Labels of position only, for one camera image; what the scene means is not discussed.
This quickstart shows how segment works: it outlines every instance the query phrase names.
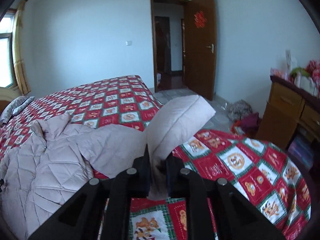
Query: screw head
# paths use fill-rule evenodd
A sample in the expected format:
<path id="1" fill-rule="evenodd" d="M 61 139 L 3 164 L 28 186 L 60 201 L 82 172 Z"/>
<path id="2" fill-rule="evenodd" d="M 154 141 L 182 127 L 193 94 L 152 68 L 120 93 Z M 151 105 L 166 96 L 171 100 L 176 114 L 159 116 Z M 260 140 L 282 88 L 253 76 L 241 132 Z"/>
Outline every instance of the screw head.
<path id="1" fill-rule="evenodd" d="M 137 169 L 136 168 L 129 168 L 127 169 L 127 174 L 129 175 L 133 175 L 137 173 Z"/>
<path id="2" fill-rule="evenodd" d="M 99 182 L 100 182 L 100 180 L 97 179 L 97 178 L 93 178 L 93 179 L 89 180 L 89 184 L 92 185 L 92 186 L 97 185 Z"/>
<path id="3" fill-rule="evenodd" d="M 183 175 L 188 175 L 188 174 L 190 173 L 190 170 L 187 169 L 187 168 L 182 168 L 182 169 L 180 170 L 180 173 L 183 174 Z"/>
<path id="4" fill-rule="evenodd" d="M 225 179 L 225 178 L 219 178 L 217 180 L 217 182 L 218 182 L 218 184 L 220 184 L 222 186 L 224 186 L 224 185 L 226 185 L 228 183 L 227 179 Z"/>

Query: window frame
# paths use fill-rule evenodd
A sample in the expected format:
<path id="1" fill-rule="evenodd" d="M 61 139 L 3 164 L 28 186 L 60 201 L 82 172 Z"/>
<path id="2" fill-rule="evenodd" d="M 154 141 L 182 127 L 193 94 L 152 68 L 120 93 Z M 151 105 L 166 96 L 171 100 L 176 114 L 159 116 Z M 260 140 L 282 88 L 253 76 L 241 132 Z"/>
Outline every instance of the window frame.
<path id="1" fill-rule="evenodd" d="M 11 15 L 13 16 L 12 18 L 12 30 L 13 30 L 13 21 L 14 21 L 14 16 L 15 16 L 16 10 L 10 9 L 7 11 L 7 13 L 4 15 Z M 13 63 L 13 55 L 12 55 L 12 32 L 10 33 L 0 33 L 0 39 L 9 39 L 9 57 L 10 57 L 10 76 L 12 79 L 12 83 L 8 86 L 6 86 L 6 88 L 10 88 L 10 89 L 14 89 L 17 87 L 17 79 L 16 79 L 16 75 L 15 75 L 15 71 L 14 71 L 14 63 Z"/>

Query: wooden dresser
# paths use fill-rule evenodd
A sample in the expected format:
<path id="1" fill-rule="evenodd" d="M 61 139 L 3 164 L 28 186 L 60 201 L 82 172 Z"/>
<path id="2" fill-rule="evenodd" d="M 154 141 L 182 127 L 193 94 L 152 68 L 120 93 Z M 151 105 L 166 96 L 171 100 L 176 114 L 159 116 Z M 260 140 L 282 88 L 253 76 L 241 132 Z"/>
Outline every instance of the wooden dresser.
<path id="1" fill-rule="evenodd" d="M 308 141 L 319 142 L 320 100 L 279 77 L 271 80 L 269 101 L 256 139 L 286 150 L 295 133 L 302 130 Z"/>

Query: door frame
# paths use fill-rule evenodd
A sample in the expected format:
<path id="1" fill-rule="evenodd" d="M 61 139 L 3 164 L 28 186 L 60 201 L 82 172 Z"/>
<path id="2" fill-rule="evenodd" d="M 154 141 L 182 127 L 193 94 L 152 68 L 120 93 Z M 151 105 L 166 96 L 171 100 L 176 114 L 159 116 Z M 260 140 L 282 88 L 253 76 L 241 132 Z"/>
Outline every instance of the door frame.
<path id="1" fill-rule="evenodd" d="M 181 35 L 182 35 L 182 82 L 184 83 L 184 57 L 185 57 L 185 52 L 186 52 L 186 48 L 185 48 L 185 38 L 184 38 L 184 18 L 181 19 Z"/>
<path id="2" fill-rule="evenodd" d="M 151 5 L 151 24 L 152 24 L 152 48 L 153 48 L 153 74 L 154 74 L 154 85 L 155 93 L 158 92 L 157 85 L 157 44 L 156 44 L 156 24 L 155 15 L 153 10 L 153 3 L 171 3 L 186 6 L 189 0 L 150 0 Z"/>

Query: white pillow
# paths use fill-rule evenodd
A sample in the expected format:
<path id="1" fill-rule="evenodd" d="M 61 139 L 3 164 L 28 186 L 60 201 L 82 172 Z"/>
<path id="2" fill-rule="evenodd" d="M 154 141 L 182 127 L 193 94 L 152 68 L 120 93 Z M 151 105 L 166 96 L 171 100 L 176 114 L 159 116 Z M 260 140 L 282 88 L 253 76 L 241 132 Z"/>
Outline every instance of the white pillow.
<path id="1" fill-rule="evenodd" d="M 175 98 L 156 113 L 144 131 L 153 175 L 150 199 L 166 198 L 166 177 L 159 170 L 161 161 L 197 133 L 215 113 L 199 95 Z"/>

